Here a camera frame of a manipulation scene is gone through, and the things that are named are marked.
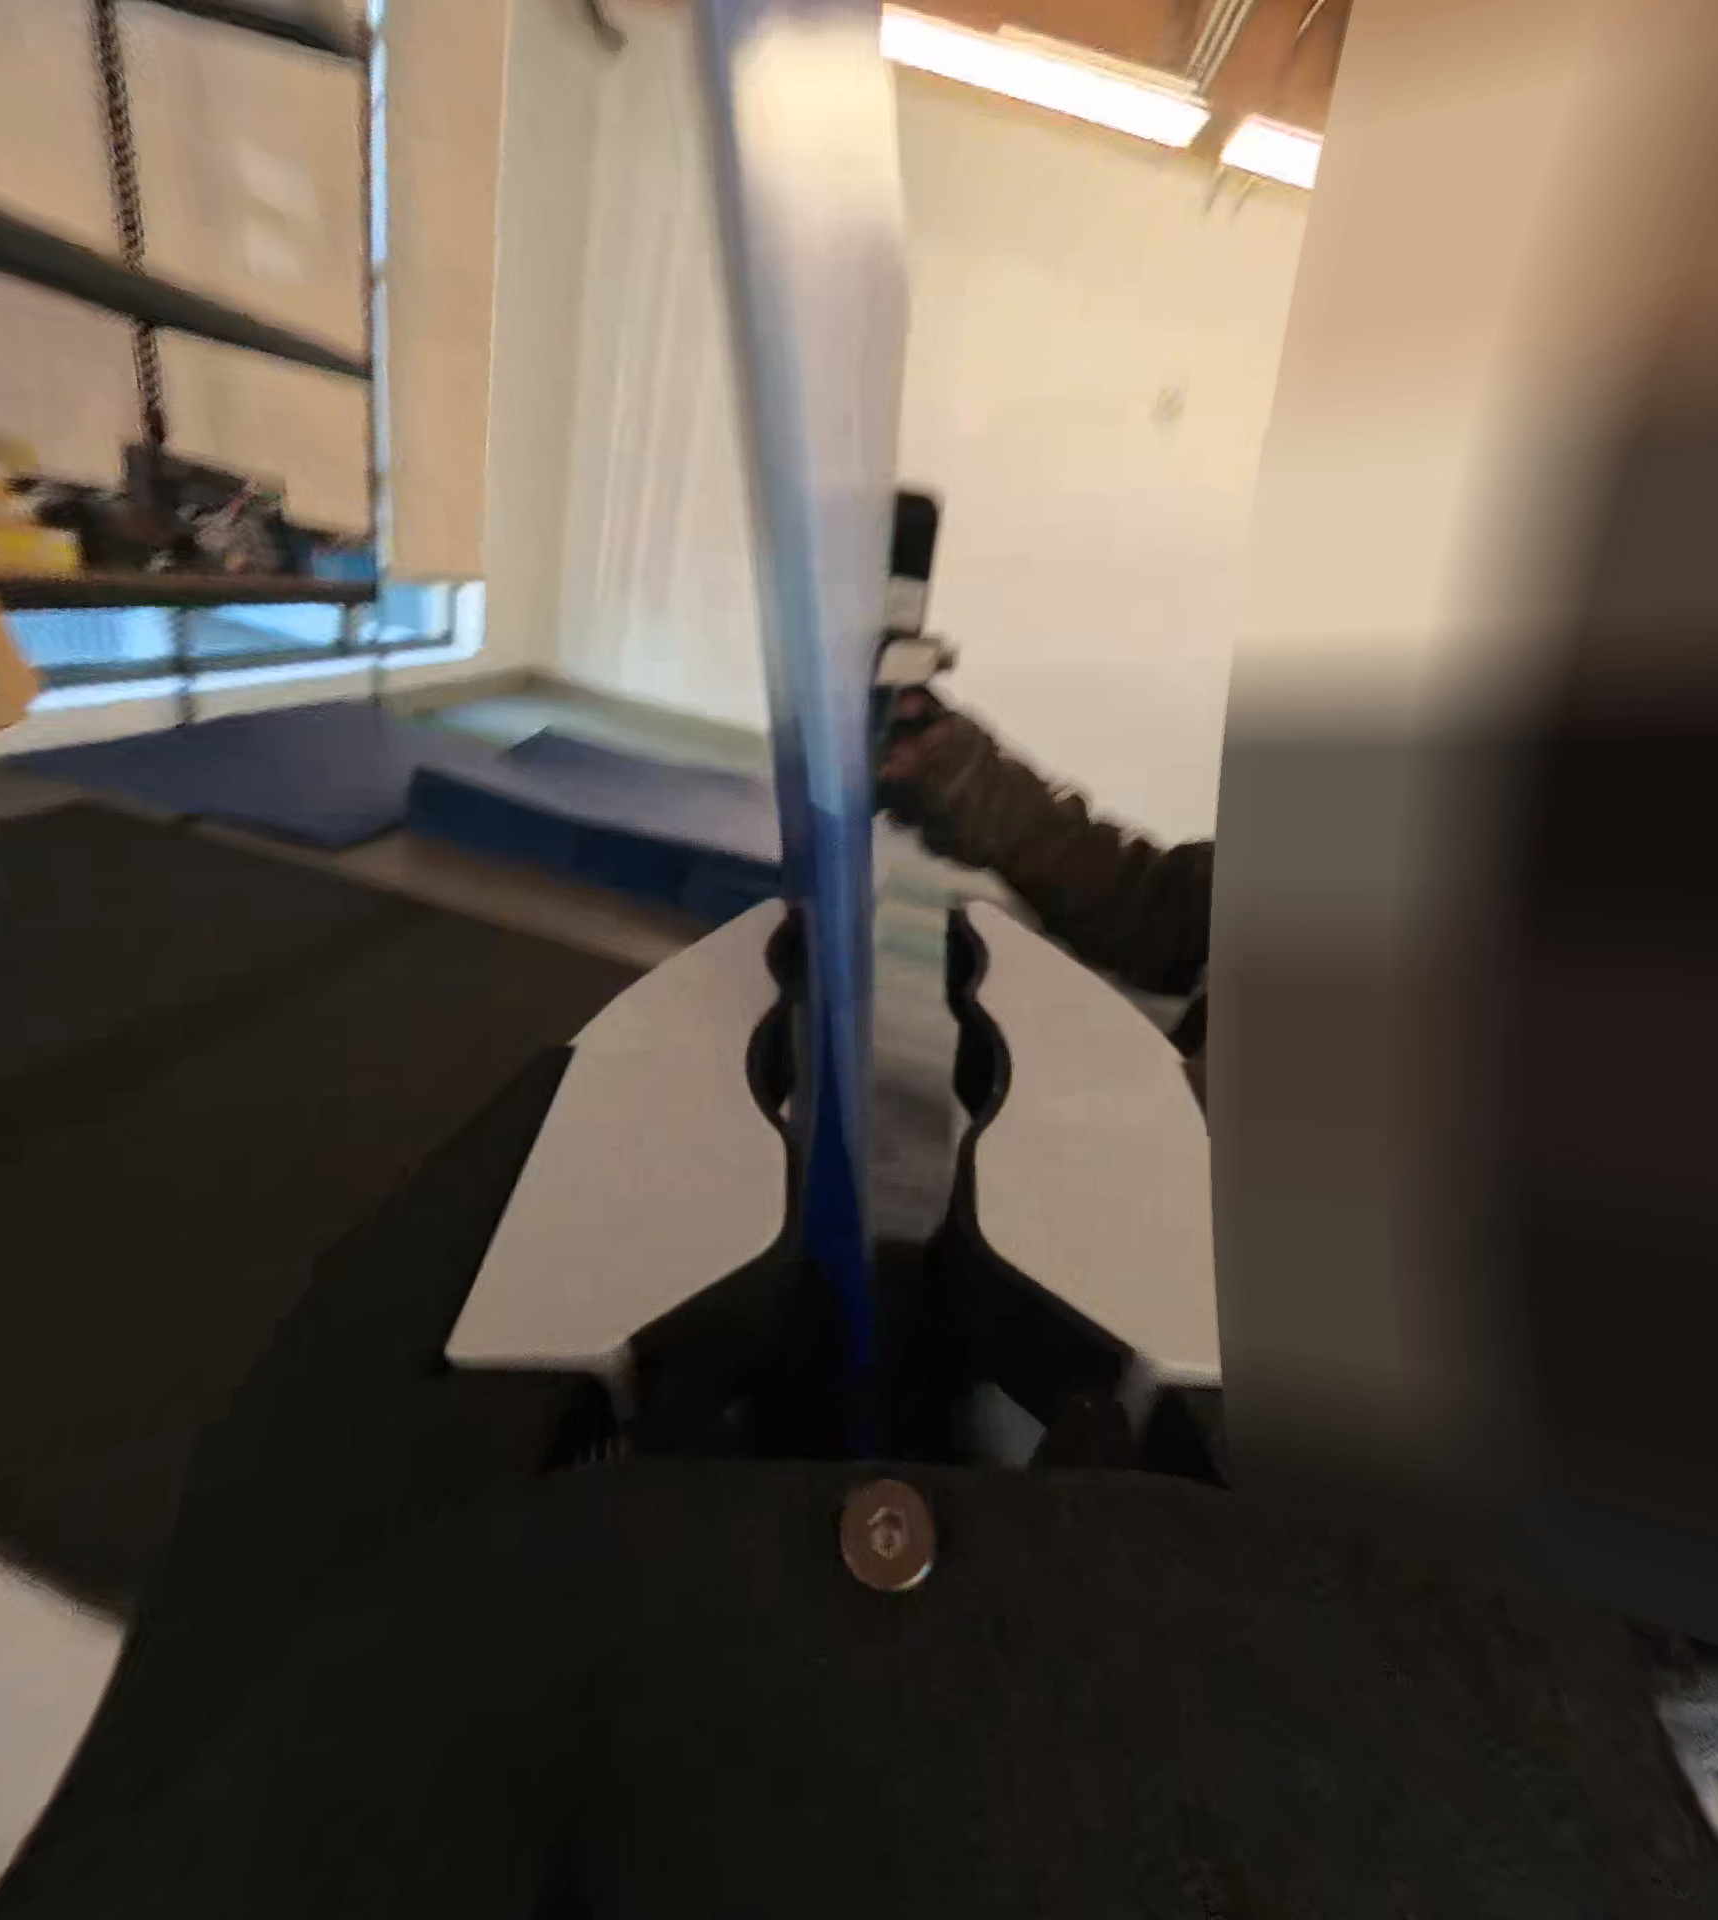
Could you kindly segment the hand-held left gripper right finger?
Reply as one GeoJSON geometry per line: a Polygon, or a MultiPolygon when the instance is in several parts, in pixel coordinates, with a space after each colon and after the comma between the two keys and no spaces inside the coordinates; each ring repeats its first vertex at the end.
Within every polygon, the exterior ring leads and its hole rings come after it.
{"type": "Polygon", "coordinates": [[[1211,1132],[1178,1042],[999,903],[947,920],[964,1212],[1129,1376],[1220,1388],[1211,1132]]]}

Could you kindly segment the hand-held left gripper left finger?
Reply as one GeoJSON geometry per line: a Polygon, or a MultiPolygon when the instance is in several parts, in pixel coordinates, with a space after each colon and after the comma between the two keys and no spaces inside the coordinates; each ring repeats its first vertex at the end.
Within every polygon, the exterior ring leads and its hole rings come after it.
{"type": "Polygon", "coordinates": [[[791,1215],[791,906],[758,903],[623,987],[568,1069],[449,1330],[453,1368],[632,1376],[632,1343],[791,1215]]]}

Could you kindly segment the blue folder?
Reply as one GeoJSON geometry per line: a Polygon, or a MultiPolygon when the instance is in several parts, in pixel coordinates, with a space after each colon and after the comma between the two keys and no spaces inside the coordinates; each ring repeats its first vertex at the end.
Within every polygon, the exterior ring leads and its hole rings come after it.
{"type": "Polygon", "coordinates": [[[869,839],[907,249],[879,6],[694,6],[749,495],[781,903],[800,939],[800,1230],[833,1433],[878,1448],[869,839]]]}

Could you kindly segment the person's right forearm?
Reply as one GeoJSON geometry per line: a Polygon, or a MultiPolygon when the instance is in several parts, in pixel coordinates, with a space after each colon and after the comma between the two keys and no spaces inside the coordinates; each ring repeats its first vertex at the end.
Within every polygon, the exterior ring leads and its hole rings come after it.
{"type": "Polygon", "coordinates": [[[940,861],[988,872],[1086,966],[1163,1000],[1204,987],[1211,839],[1154,845],[1116,830],[1013,745],[916,834],[940,861]]]}

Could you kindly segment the person's right hand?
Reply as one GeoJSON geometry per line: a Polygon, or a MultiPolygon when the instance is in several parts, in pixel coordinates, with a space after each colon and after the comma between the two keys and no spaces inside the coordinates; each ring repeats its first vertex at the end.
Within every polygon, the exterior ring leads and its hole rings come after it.
{"type": "Polygon", "coordinates": [[[999,739],[932,687],[901,687],[884,715],[879,761],[878,761],[878,809],[894,830],[925,830],[959,805],[959,791],[999,739]]]}

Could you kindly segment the blue floor mat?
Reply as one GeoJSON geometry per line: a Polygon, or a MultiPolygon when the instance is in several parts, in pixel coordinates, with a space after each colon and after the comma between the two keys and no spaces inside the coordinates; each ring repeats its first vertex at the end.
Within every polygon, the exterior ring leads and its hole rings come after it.
{"type": "Polygon", "coordinates": [[[444,745],[444,729],[379,704],[306,704],[29,751],[14,769],[160,819],[340,854],[403,820],[411,778],[444,745]]]}
{"type": "Polygon", "coordinates": [[[481,769],[415,769],[403,830],[701,926],[781,898],[765,778],[575,735],[527,735],[481,769]]]}

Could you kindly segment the long ceiling light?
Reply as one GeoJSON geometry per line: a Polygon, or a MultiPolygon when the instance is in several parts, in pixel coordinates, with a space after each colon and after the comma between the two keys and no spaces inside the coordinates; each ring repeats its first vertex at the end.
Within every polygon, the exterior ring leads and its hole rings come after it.
{"type": "Polygon", "coordinates": [[[1187,154],[1211,125],[1204,99],[1178,83],[1153,83],[1141,71],[1003,35],[970,35],[901,6],[879,11],[879,52],[884,64],[932,83],[970,86],[1163,154],[1187,154]]]}

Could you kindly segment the window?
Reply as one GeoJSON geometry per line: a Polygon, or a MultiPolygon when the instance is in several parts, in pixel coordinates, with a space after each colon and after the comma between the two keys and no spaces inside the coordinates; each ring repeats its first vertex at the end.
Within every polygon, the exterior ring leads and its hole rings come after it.
{"type": "Polygon", "coordinates": [[[365,669],[472,647],[473,582],[0,582],[0,612],[49,693],[365,669]]]}

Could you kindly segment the short ceiling light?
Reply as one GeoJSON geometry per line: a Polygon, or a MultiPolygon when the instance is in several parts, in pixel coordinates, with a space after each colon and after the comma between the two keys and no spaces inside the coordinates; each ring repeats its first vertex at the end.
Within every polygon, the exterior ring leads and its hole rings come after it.
{"type": "Polygon", "coordinates": [[[1220,165],[1271,178],[1288,190],[1313,190],[1326,164],[1326,133],[1262,112],[1245,112],[1220,148],[1220,165]]]}

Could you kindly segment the dark electronic equipment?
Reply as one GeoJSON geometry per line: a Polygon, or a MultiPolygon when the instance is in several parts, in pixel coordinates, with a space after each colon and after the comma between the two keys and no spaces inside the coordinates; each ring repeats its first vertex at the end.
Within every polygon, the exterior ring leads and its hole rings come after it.
{"type": "Polygon", "coordinates": [[[198,464],[152,444],[122,447],[122,478],[69,479],[29,473],[10,505],[62,541],[39,574],[94,582],[248,582],[248,589],[371,589],[365,536],[294,517],[281,479],[198,464]]]}

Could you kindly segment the metal shelf rack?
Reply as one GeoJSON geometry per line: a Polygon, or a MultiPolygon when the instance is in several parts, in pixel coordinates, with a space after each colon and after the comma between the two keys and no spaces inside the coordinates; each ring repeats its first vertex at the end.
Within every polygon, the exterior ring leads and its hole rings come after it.
{"type": "Polygon", "coordinates": [[[6,479],[152,444],[281,479],[385,581],[371,130],[385,6],[0,0],[0,582],[62,582],[6,479]]]}

